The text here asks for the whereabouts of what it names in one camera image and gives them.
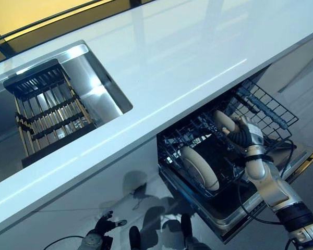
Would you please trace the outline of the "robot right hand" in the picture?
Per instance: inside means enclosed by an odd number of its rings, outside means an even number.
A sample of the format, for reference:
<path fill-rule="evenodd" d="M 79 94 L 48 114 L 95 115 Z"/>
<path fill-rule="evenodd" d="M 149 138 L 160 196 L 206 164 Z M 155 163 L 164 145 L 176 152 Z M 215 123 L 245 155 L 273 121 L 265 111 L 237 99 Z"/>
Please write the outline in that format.
<path fill-rule="evenodd" d="M 226 127 L 223 132 L 229 131 L 226 137 L 242 148 L 248 148 L 253 145 L 264 145 L 263 133 L 256 123 L 246 116 L 234 117 L 234 123 L 237 127 L 231 131 Z"/>

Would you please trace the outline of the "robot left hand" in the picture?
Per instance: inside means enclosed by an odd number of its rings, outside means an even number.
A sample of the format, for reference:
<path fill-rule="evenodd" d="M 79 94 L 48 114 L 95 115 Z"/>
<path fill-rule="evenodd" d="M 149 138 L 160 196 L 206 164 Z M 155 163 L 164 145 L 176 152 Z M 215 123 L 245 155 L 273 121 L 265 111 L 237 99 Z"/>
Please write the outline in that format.
<path fill-rule="evenodd" d="M 127 220 L 120 220 L 120 221 L 110 221 L 110 219 L 113 217 L 113 211 L 110 210 L 107 213 L 105 213 L 96 223 L 94 230 L 99 235 L 104 235 L 107 232 L 110 232 L 111 230 L 125 226 L 127 224 Z"/>

